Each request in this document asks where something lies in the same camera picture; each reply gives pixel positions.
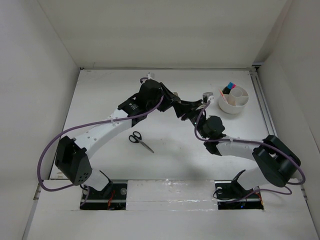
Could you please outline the red pink pen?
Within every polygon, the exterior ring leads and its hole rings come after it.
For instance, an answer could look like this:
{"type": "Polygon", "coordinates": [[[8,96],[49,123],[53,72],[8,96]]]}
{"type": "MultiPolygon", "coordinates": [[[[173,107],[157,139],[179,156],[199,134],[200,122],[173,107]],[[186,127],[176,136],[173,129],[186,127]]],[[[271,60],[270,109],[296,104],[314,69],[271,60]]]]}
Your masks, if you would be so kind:
{"type": "Polygon", "coordinates": [[[228,96],[226,95],[227,88],[224,87],[223,89],[219,89],[219,93],[222,97],[222,99],[227,103],[228,102],[228,96]]]}

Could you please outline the blue cap black highlighter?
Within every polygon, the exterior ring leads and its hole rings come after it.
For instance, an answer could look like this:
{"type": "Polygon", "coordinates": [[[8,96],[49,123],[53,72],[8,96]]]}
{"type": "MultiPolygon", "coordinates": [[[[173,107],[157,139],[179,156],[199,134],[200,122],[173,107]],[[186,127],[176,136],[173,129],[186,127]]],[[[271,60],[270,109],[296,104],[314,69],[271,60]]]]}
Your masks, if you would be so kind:
{"type": "Polygon", "coordinates": [[[232,82],[229,82],[228,83],[228,85],[226,86],[226,91],[225,91],[225,94],[226,95],[229,95],[230,94],[230,92],[231,92],[231,88],[232,88],[232,85],[233,85],[234,83],[232,83],[232,82]]]}

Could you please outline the black handled scissors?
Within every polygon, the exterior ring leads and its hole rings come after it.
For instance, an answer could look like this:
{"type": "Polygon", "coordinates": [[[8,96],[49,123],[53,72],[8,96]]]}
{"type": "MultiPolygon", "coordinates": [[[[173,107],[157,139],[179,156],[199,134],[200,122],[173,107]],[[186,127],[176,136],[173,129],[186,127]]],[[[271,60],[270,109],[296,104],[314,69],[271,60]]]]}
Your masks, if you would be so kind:
{"type": "Polygon", "coordinates": [[[144,148],[146,148],[151,153],[155,153],[143,140],[142,135],[138,131],[133,131],[131,135],[128,136],[128,139],[131,143],[141,144],[144,148]]]}

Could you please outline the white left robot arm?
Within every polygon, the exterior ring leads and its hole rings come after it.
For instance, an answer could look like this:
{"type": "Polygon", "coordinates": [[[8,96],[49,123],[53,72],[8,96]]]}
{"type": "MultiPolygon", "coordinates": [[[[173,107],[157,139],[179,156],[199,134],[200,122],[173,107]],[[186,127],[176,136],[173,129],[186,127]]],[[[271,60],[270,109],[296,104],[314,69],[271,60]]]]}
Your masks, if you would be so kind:
{"type": "Polygon", "coordinates": [[[75,186],[85,185],[100,198],[107,198],[113,182],[102,171],[93,169],[90,159],[108,141],[144,120],[153,110],[166,111],[180,98],[169,91],[163,83],[148,79],[141,84],[139,92],[121,103],[102,123],[87,132],[70,138],[62,137],[55,158],[56,167],[75,186]]]}

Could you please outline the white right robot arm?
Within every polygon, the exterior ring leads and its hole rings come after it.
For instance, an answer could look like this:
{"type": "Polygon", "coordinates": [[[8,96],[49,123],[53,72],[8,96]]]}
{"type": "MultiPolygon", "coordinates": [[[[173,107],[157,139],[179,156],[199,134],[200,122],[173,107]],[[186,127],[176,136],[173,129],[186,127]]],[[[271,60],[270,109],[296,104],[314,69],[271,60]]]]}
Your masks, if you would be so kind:
{"type": "Polygon", "coordinates": [[[254,189],[272,184],[278,188],[292,185],[290,179],[295,172],[301,173],[300,159],[275,135],[260,141],[232,138],[224,134],[225,127],[218,116],[206,116],[207,103],[201,100],[178,101],[173,108],[178,118],[190,120],[195,137],[203,142],[212,155],[233,156],[256,162],[257,166],[241,170],[222,189],[229,198],[243,198],[254,193],[254,189]]]}

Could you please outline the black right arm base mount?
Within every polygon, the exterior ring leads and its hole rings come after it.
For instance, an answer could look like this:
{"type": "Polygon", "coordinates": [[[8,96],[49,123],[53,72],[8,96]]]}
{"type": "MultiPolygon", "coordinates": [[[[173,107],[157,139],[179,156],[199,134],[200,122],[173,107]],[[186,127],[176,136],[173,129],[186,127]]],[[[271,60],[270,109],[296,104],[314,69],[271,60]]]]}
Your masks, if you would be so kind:
{"type": "Polygon", "coordinates": [[[245,190],[238,183],[238,178],[244,172],[245,170],[242,170],[232,180],[215,181],[212,197],[217,200],[218,210],[264,210],[260,193],[253,193],[244,198],[254,191],[245,190]]]}

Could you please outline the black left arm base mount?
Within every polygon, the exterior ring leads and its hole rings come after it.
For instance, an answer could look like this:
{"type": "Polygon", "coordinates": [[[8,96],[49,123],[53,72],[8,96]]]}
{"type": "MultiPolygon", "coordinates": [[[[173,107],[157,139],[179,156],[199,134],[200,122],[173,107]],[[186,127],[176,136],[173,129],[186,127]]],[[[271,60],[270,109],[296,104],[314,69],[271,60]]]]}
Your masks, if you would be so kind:
{"type": "Polygon", "coordinates": [[[79,208],[84,211],[122,211],[127,204],[127,181],[116,181],[107,196],[102,196],[95,189],[82,186],[79,208]]]}

